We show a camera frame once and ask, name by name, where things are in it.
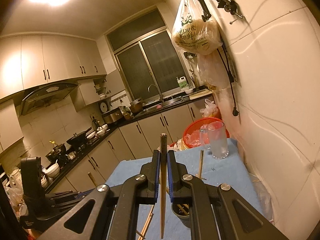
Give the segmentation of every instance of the white plastic bag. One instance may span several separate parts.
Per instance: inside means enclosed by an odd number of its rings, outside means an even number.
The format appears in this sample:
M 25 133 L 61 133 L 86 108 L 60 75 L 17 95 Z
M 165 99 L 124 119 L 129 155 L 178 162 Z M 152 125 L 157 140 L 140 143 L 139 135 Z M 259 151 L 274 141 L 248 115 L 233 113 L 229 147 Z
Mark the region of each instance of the white plastic bag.
M 228 87 L 228 74 L 217 50 L 208 55 L 198 55 L 198 67 L 202 81 L 220 89 Z
M 202 117 L 214 117 L 218 113 L 218 108 L 213 101 L 205 100 L 205 108 L 200 109 Z
M 172 30 L 172 43 L 177 49 L 207 55 L 222 45 L 218 23 L 212 16 L 204 22 L 198 0 L 181 0 Z

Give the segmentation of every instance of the range hood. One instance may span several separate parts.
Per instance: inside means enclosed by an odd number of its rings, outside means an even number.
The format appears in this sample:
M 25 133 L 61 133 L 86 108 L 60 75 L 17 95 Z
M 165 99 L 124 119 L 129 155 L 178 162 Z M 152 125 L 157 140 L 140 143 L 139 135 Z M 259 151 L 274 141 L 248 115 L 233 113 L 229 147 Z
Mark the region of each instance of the range hood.
M 41 107 L 49 106 L 53 103 L 63 100 L 79 84 L 59 82 L 41 86 L 22 100 L 20 115 L 29 114 Z

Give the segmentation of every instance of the power cord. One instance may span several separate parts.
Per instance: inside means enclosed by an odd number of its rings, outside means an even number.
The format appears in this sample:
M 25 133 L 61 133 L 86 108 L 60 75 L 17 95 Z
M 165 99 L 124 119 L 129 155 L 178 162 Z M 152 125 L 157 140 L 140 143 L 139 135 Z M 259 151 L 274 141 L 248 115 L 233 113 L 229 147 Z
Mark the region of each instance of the power cord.
M 232 75 L 232 73 L 230 71 L 229 60 L 228 60 L 227 53 L 226 53 L 226 51 L 225 51 L 223 46 L 222 46 L 222 49 L 223 49 L 224 55 L 226 56 L 228 68 L 227 68 L 227 66 L 226 66 L 226 64 L 225 64 L 225 62 L 224 62 L 224 60 L 222 58 L 222 55 L 221 55 L 220 51 L 218 49 L 217 49 L 217 51 L 219 53 L 219 56 L 221 58 L 221 61 L 223 62 L 223 65 L 224 65 L 224 67 L 226 69 L 226 72 L 227 72 L 227 75 L 228 75 L 228 78 L 229 78 L 229 83 L 230 83 L 231 93 L 232 93 L 232 98 L 233 98 L 233 104 L 234 104 L 232 114 L 233 114 L 233 116 L 238 116 L 239 115 L 239 111 L 237 110 L 237 107 L 236 107 L 236 99 L 235 99 L 235 95 L 233 93 L 233 88 L 232 88 L 232 83 L 235 81 L 235 79 L 233 78 L 233 75 Z

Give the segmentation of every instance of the blue tablecloth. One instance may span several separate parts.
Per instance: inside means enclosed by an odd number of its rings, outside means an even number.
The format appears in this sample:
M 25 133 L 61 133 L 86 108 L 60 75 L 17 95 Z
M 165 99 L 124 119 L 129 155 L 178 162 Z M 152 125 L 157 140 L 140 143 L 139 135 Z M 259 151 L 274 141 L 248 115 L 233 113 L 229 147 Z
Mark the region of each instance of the blue tablecloth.
M 257 194 L 252 186 L 247 169 L 241 161 L 236 147 L 236 140 L 228 139 L 229 155 L 222 160 L 216 160 L 205 152 L 202 177 L 206 184 L 218 186 L 222 183 L 231 185 L 245 200 L 247 200 L 261 214 Z M 186 165 L 188 173 L 195 175 L 198 172 L 200 148 L 192 148 L 176 152 L 176 161 Z M 122 161 L 113 171 L 106 184 L 110 187 L 122 184 L 128 178 L 139 174 L 141 166 L 151 162 L 150 158 Z M 155 205 L 154 216 L 146 234 L 146 240 L 160 239 L 160 194 Z M 137 230 L 141 231 L 151 206 L 140 205 Z M 185 227 L 179 218 L 171 211 L 169 195 L 166 199 L 164 239 L 190 240 L 190 229 Z

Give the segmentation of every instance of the faucet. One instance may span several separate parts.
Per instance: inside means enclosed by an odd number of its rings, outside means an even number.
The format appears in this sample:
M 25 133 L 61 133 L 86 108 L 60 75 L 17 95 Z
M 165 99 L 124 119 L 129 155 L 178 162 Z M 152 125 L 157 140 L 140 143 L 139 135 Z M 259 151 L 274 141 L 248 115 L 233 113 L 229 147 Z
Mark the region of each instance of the faucet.
M 159 89 L 155 84 L 151 84 L 151 85 L 148 87 L 148 92 L 150 92 L 150 87 L 151 87 L 151 86 L 155 86 L 155 87 L 156 87 L 156 89 L 158 90 L 158 93 L 159 93 L 159 95 L 160 95 L 160 101 L 161 101 L 162 103 L 164 103 L 163 95 L 162 95 L 162 93 L 160 92 L 160 89 Z

